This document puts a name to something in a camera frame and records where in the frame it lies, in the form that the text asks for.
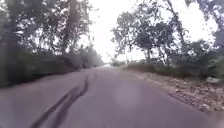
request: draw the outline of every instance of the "road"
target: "road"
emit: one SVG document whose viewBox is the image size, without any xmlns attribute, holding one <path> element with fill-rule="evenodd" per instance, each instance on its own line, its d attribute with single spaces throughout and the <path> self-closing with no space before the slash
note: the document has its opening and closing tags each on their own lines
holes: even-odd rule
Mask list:
<svg viewBox="0 0 224 128">
<path fill-rule="evenodd" d="M 0 91 L 0 128 L 206 128 L 207 119 L 114 68 L 47 77 Z"/>
</svg>

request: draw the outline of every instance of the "vegetation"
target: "vegetation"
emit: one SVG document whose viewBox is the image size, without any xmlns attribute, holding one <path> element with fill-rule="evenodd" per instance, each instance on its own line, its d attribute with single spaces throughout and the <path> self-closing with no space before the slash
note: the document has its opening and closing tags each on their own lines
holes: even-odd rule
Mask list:
<svg viewBox="0 0 224 128">
<path fill-rule="evenodd" d="M 89 11 L 87 0 L 1 1 L 0 87 L 101 64 L 92 45 L 77 44 Z"/>
<path fill-rule="evenodd" d="M 123 54 L 137 47 L 144 52 L 145 60 L 130 65 L 132 68 L 182 78 L 224 78 L 224 3 L 186 0 L 186 6 L 193 2 L 200 5 L 206 21 L 214 19 L 219 26 L 214 42 L 191 41 L 171 0 L 144 0 L 134 11 L 118 17 L 112 30 L 116 51 Z"/>
</svg>

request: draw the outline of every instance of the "bright sky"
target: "bright sky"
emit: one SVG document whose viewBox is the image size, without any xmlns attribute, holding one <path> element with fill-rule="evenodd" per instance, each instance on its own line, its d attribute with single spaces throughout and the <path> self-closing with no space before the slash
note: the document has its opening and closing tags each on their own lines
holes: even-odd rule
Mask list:
<svg viewBox="0 0 224 128">
<path fill-rule="evenodd" d="M 175 11 L 179 12 L 180 18 L 183 21 L 183 26 L 189 30 L 189 36 L 192 40 L 204 38 L 205 40 L 212 39 L 209 36 L 211 30 L 215 30 L 214 21 L 210 21 L 207 25 L 203 19 L 203 14 L 198 9 L 197 4 L 192 4 L 189 8 L 186 7 L 184 0 L 172 0 Z M 105 62 L 110 61 L 107 53 L 115 54 L 115 45 L 111 42 L 111 30 L 116 26 L 116 20 L 119 14 L 123 11 L 129 11 L 133 7 L 136 0 L 90 0 L 94 8 L 99 10 L 91 14 L 91 19 L 95 22 L 91 26 L 92 36 L 94 37 L 94 47 L 101 54 Z M 134 50 L 129 55 L 132 59 L 142 59 L 143 54 Z M 119 60 L 125 60 L 125 56 L 120 56 Z"/>
</svg>

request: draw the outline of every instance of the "dirt shoulder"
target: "dirt shoulder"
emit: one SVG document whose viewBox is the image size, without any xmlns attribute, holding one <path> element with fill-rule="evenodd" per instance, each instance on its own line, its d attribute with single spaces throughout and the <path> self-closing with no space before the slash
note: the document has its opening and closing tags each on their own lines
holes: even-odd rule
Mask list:
<svg viewBox="0 0 224 128">
<path fill-rule="evenodd" d="M 135 78 L 154 83 L 170 96 L 207 114 L 224 110 L 223 86 L 214 86 L 192 80 L 181 80 L 153 73 L 130 70 L 125 70 L 125 72 Z"/>
</svg>

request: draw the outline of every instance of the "tire mark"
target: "tire mark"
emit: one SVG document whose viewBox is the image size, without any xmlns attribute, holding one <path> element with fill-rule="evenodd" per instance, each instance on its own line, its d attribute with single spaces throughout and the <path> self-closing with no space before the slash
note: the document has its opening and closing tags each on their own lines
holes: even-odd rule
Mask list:
<svg viewBox="0 0 224 128">
<path fill-rule="evenodd" d="M 56 104 L 54 104 L 50 109 L 48 109 L 44 114 L 35 121 L 30 128 L 39 128 L 49 116 L 74 92 L 78 91 L 78 86 L 70 90 L 66 95 L 64 95 Z"/>
<path fill-rule="evenodd" d="M 84 88 L 80 92 L 73 92 L 69 99 L 63 104 L 62 108 L 58 112 L 53 124 L 50 128 L 59 128 L 64 120 L 66 119 L 66 116 L 68 114 L 69 108 L 74 104 L 80 97 L 82 97 L 89 88 L 89 82 L 88 78 L 85 80 Z"/>
</svg>

